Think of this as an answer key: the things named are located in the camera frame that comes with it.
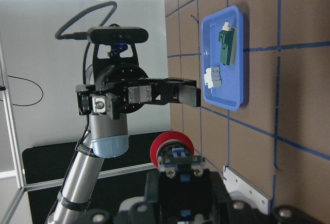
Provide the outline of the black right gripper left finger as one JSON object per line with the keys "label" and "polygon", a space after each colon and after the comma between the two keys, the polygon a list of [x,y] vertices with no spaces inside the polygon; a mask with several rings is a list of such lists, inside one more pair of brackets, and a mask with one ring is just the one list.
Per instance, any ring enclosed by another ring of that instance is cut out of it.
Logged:
{"label": "black right gripper left finger", "polygon": [[144,201],[153,206],[156,223],[164,223],[163,190],[164,176],[158,171],[149,171],[146,176]]}

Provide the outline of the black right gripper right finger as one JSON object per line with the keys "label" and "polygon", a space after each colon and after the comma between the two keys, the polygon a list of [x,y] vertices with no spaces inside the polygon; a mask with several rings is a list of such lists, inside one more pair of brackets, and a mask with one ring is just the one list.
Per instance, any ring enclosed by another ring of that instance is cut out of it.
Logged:
{"label": "black right gripper right finger", "polygon": [[230,223],[229,212],[230,204],[232,202],[229,193],[223,183],[220,174],[215,171],[209,173],[210,178],[210,208],[206,215],[208,220],[212,223]]}

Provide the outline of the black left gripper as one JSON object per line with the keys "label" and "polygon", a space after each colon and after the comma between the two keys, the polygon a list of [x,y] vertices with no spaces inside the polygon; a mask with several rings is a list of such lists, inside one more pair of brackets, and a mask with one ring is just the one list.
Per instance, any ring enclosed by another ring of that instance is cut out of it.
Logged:
{"label": "black left gripper", "polygon": [[201,89],[196,80],[182,78],[152,79],[138,66],[111,66],[101,73],[95,84],[76,86],[79,115],[108,115],[119,119],[121,114],[139,110],[144,104],[185,104],[201,106]]}

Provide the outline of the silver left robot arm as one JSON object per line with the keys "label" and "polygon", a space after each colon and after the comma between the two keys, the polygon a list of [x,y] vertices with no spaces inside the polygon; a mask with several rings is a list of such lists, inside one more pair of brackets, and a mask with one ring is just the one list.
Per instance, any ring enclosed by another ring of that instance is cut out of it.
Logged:
{"label": "silver left robot arm", "polygon": [[195,80],[154,79],[133,63],[88,67],[76,89],[78,112],[88,122],[47,223],[73,223],[89,207],[103,161],[128,151],[127,115],[144,105],[201,104]]}

